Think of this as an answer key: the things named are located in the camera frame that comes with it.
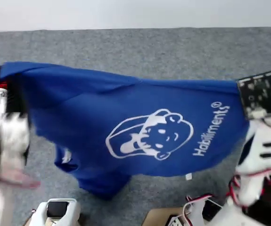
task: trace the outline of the cartoon face logo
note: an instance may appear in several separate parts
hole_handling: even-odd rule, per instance
[[[128,118],[106,138],[106,146],[115,158],[135,155],[164,160],[193,136],[193,126],[179,113],[159,109],[150,115]]]

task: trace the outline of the white wall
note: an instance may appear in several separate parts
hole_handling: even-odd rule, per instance
[[[271,0],[0,0],[0,31],[271,26]]]

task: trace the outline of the circuit board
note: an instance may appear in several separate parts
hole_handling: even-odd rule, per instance
[[[271,117],[271,71],[237,81],[247,119]]]

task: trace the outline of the brown cardboard box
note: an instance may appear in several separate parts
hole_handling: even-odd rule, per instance
[[[165,226],[170,215],[180,215],[182,208],[152,209],[141,226]]]
[[[32,218],[32,217],[29,217],[28,220],[26,221],[26,223],[25,223],[23,226],[29,226],[30,223],[31,223],[31,218]],[[51,221],[51,219],[50,219],[50,218],[47,218],[47,221],[46,221],[46,223],[45,223],[45,226],[53,226],[53,225],[55,225],[55,224]]]

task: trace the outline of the fabric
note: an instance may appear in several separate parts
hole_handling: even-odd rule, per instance
[[[21,86],[37,134],[57,145],[55,164],[80,187],[89,181],[95,193],[94,181],[109,175],[98,195],[111,197],[134,174],[212,167],[248,129],[234,81],[148,80],[28,62],[4,64],[0,78]],[[62,162],[66,151],[71,158]]]

